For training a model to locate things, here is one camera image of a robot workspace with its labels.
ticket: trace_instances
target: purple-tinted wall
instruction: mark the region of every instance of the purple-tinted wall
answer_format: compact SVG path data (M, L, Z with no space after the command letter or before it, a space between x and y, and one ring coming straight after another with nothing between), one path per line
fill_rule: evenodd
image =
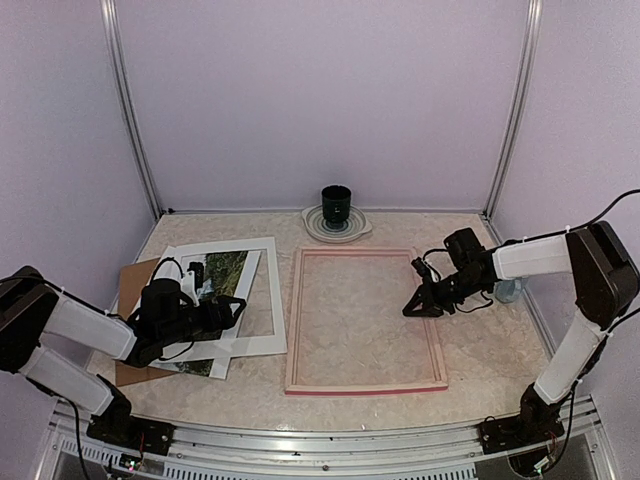
M640 186L640 3L546 1L527 106L495 223L505 237L576 225ZM640 198L609 220L640 264ZM557 343L575 293L566 276L532 293ZM623 479L640 478L640 318L588 377Z
M98 1L0 5L0 273L31 264L109 307L152 226ZM55 342L77 361L87 351ZM0 373L0 477L26 478L53 400Z
M296 208L341 182L361 206L480 211L527 5L118 2L164 204Z

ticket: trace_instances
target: brown cardboard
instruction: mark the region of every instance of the brown cardboard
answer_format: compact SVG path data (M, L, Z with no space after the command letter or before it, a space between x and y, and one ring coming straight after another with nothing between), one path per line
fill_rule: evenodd
M158 264L159 258L146 262L127 265L120 270L120 297L118 298L118 314L124 318L129 318L133 312L140 293L153 273L153 269ZM159 368L146 367L134 368L121 362L116 362L116 387L132 385L134 383L155 380L156 378L175 375L176 372L161 370Z

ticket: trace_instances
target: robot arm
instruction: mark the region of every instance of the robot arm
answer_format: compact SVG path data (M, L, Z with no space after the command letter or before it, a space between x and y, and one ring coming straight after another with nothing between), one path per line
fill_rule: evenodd
M593 368L609 328L640 290L640 275L629 254L607 222L492 250L485 250L471 229L455 232L444 243L458 271L434 281L423 259L415 259L412 265L423 283L404 315L453 314L469 295L492 292L500 280L573 274L577 294L573 322L548 367L522 396L520 414L480 425L485 453L543 442L551 433L561 436L560 407L576 382Z
M227 296L200 303L197 283L193 271L177 279L152 279L125 322L23 267L0 284L0 370L22 374L41 390L91 413L90 437L135 450L144 438L147 451L166 454L172 425L132 417L131 403L113 385L41 345L40 337L62 336L145 367L162 356L165 346L233 327L246 307L243 299Z

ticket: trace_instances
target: black cup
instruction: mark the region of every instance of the black cup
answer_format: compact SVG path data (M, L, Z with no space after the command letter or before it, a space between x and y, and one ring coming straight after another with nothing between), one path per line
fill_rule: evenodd
M351 190L342 185L330 185L322 189L322 216L327 227L341 230L346 226L351 209Z

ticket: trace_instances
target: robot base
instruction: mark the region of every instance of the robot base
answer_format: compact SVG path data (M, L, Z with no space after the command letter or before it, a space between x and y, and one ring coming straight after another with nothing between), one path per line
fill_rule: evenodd
M514 415L482 422L478 432L482 451L489 455L549 441L552 433L560 438L564 435L564 427L560 421L549 421L545 428L525 433L520 416Z
M110 429L96 422L89 424L87 436L118 447L167 456L176 429L174 425L139 417L130 417L130 421L130 431L135 434L129 437L114 435Z

